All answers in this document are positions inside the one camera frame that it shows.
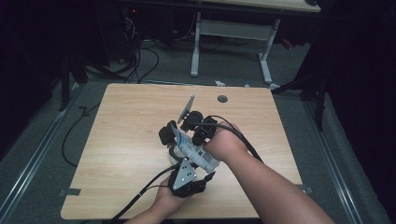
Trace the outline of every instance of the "human arm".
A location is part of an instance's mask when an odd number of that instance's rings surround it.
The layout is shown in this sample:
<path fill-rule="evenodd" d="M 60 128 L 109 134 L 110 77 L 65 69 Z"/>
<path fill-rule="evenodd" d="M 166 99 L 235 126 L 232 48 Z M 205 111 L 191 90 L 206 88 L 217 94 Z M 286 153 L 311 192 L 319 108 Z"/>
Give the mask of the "human arm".
<path fill-rule="evenodd" d="M 229 166 L 263 223 L 333 223 L 288 179 L 248 154 L 245 144 L 230 131 L 217 128 L 204 149 Z"/>
<path fill-rule="evenodd" d="M 125 224 L 158 224 L 171 216 L 186 202 L 190 197 L 179 198 L 173 195 L 172 191 L 167 187 L 169 177 L 167 177 L 157 191 L 155 201 L 150 208 L 137 216 L 129 219 Z"/>

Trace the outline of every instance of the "table top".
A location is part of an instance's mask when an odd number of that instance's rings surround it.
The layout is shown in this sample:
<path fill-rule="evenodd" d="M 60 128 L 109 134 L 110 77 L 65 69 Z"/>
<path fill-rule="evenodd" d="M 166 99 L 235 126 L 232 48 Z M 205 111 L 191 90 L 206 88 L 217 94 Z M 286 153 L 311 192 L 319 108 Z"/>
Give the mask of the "table top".
<path fill-rule="evenodd" d="M 320 12 L 319 6 L 310 6 L 305 0 L 202 0 L 203 2 L 241 5 L 247 7 L 267 7 L 302 12 Z"/>
<path fill-rule="evenodd" d="M 168 150 L 161 143 L 159 130 L 178 119 L 191 94 L 195 95 L 191 110 L 200 111 L 204 117 L 222 116 L 237 124 L 268 166 L 292 183 L 302 184 L 268 89 L 110 84 L 70 186 L 80 189 L 80 193 L 66 196 L 61 216 L 110 219 L 155 175 L 168 168 Z M 228 102 L 220 103 L 220 95 L 227 96 Z M 197 173 L 201 178 L 205 176 L 200 168 Z M 122 217 L 133 217 L 149 208 L 156 191 L 148 190 Z M 194 195 L 171 218 L 221 217 L 258 217 L 223 162 L 206 190 Z"/>

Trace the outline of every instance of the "hole in table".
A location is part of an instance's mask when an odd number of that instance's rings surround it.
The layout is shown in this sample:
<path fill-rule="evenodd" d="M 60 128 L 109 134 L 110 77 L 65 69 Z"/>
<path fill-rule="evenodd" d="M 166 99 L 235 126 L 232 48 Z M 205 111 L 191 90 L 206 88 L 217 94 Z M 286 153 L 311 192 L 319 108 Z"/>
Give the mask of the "hole in table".
<path fill-rule="evenodd" d="M 228 97 L 225 96 L 225 95 L 220 95 L 220 96 L 218 96 L 218 101 L 219 101 L 220 103 L 227 103 Z"/>

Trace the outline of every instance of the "white desk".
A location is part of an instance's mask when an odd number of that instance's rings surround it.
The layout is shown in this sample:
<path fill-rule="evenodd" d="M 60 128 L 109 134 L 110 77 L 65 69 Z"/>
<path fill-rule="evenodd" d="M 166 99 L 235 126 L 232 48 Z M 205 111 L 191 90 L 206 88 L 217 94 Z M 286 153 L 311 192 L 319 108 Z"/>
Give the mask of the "white desk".
<path fill-rule="evenodd" d="M 302 12 L 320 12 L 320 7 L 312 7 L 305 0 L 202 0 L 201 2 L 222 3 L 247 7 L 265 7 L 271 9 L 293 10 Z M 195 45 L 192 53 L 191 76 L 198 76 L 201 35 L 217 35 L 265 41 L 264 49 L 259 54 L 262 75 L 267 84 L 272 84 L 268 68 L 267 57 L 274 42 L 280 20 L 274 20 L 273 25 L 255 25 L 238 22 L 201 20 L 201 13 L 197 13 L 195 29 Z"/>

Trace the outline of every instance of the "human hand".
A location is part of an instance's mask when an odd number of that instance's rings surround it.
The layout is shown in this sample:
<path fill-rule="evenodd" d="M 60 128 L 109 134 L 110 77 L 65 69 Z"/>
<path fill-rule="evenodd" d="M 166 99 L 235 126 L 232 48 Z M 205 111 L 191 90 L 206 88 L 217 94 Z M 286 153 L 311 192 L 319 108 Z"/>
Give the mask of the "human hand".
<path fill-rule="evenodd" d="M 227 122 L 221 122 L 224 125 L 232 128 Z M 248 153 L 245 144 L 231 131 L 218 127 L 212 139 L 204 145 L 204 150 L 209 152 L 216 160 L 227 161 L 232 157 L 237 157 L 241 153 Z"/>
<path fill-rule="evenodd" d="M 150 207 L 150 211 L 157 216 L 161 216 L 163 219 L 171 216 L 180 209 L 184 202 L 186 202 L 190 197 L 179 198 L 175 196 L 172 191 L 167 187 L 169 181 L 169 176 L 161 182 L 161 186 L 157 191 L 157 196 L 153 205 Z"/>

